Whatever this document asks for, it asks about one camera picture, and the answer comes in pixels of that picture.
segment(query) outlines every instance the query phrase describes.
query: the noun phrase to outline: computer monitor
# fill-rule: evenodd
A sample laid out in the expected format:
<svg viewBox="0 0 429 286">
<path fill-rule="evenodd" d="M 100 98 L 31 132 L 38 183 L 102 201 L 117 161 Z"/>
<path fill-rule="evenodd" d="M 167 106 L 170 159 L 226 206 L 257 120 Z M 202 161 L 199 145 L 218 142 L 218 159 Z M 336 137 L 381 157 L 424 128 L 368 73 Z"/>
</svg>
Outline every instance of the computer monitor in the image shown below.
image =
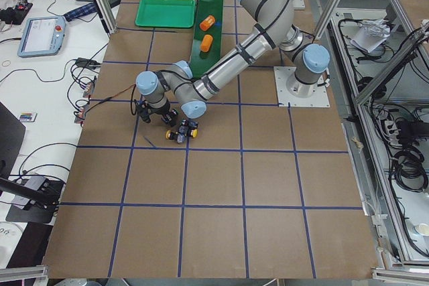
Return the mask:
<svg viewBox="0 0 429 286">
<path fill-rule="evenodd" d="M 48 180 L 40 175 L 29 177 L 23 184 L 9 180 L 24 135 L 24 125 L 0 102 L 0 194 L 9 192 L 22 197 L 19 206 L 11 205 L 6 220 L 49 223 L 58 204 L 63 183 Z M 43 184 L 48 184 L 50 187 L 45 192 L 34 188 L 33 182 L 42 187 L 42 181 Z"/>
<path fill-rule="evenodd" d="M 0 177 L 11 174 L 24 134 L 24 125 L 0 102 Z"/>
</svg>

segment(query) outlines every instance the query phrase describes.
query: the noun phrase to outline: gray robot arm segment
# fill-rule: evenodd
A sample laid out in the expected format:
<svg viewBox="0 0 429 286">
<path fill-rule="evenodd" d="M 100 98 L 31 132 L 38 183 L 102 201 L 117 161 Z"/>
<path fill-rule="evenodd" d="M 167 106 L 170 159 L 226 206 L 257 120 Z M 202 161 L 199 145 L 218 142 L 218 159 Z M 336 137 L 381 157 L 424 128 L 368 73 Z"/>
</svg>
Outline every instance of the gray robot arm segment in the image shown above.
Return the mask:
<svg viewBox="0 0 429 286">
<path fill-rule="evenodd" d="M 315 48 L 315 44 L 305 47 L 301 53 L 302 32 L 292 25 L 294 8 L 290 0 L 239 0 L 240 4 L 257 21 L 249 36 L 238 43 L 233 50 L 221 58 L 200 80 L 192 83 L 192 72 L 187 63 L 178 62 L 169 70 L 156 73 L 142 72 L 136 80 L 137 87 L 145 96 L 147 104 L 158 114 L 164 114 L 170 103 L 164 92 L 172 90 L 184 114 L 196 119 L 206 111 L 205 101 L 218 93 L 240 72 L 252 65 L 264 53 L 280 47 L 287 55 L 297 57 L 297 71 L 303 72 L 296 79 L 313 82 L 316 74 L 327 67 L 329 55 L 326 49 Z"/>
</svg>

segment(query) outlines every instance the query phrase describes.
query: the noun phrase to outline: cardboard table surface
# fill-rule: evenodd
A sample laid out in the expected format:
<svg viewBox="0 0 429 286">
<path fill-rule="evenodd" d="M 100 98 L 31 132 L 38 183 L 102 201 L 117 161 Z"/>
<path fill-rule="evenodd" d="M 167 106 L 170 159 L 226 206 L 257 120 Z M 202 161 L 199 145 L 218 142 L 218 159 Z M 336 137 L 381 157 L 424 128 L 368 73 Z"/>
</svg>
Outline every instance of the cardboard table surface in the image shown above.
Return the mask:
<svg viewBox="0 0 429 286">
<path fill-rule="evenodd" d="M 134 26 L 138 1 L 121 4 L 93 104 L 190 57 L 191 29 Z M 310 31 L 306 5 L 295 22 Z M 223 21 L 224 54 L 255 22 L 235 0 Z M 44 259 L 50 278 L 369 278 L 373 237 L 333 95 L 329 109 L 278 107 L 272 66 L 287 64 L 266 53 L 183 145 L 159 117 L 132 116 L 130 92 L 91 110 Z"/>
</svg>

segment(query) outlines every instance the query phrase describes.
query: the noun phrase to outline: green conveyor belt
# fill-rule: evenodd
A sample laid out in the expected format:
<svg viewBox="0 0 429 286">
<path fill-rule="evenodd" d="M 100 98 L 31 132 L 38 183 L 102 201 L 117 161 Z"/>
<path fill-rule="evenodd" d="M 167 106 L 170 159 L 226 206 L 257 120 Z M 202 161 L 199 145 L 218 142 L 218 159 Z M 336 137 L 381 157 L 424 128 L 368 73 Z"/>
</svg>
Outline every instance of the green conveyor belt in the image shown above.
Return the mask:
<svg viewBox="0 0 429 286">
<path fill-rule="evenodd" d="M 207 31 L 200 29 L 200 22 L 213 15 L 216 23 Z M 200 78 L 221 58 L 223 0 L 198 0 L 194 29 L 194 41 L 190 57 L 190 68 L 195 78 Z M 213 43 L 207 53 L 200 51 L 204 35 L 213 36 Z"/>
</svg>

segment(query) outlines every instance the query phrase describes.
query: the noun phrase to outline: metal mounting plate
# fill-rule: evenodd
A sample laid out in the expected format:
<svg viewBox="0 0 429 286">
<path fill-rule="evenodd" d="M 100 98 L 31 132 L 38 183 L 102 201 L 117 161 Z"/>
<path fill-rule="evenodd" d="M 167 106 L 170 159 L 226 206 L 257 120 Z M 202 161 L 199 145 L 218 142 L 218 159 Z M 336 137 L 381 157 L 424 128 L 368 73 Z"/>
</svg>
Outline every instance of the metal mounting plate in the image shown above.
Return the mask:
<svg viewBox="0 0 429 286">
<path fill-rule="evenodd" d="M 277 98 L 279 106 L 288 107 L 330 107 L 326 87 L 321 86 L 308 98 L 296 97 L 286 88 L 286 80 L 295 72 L 295 67 L 274 66 L 275 87 L 277 88 Z M 324 82 L 323 77 L 319 78 L 318 84 Z"/>
</svg>

